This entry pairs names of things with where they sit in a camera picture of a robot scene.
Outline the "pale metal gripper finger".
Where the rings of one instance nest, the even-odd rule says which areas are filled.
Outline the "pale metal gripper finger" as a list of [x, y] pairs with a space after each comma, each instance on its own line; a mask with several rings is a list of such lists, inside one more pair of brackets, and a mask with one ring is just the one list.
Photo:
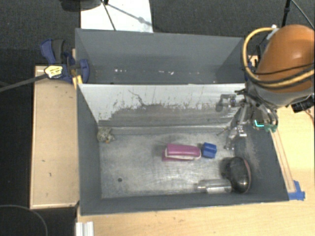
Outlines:
[[236, 94], [221, 94], [216, 103], [216, 112], [228, 111], [238, 106]]
[[246, 137], [247, 137], [247, 133], [245, 132], [244, 127], [242, 125], [237, 125], [229, 130], [224, 148], [234, 149], [235, 143], [239, 139], [246, 138]]

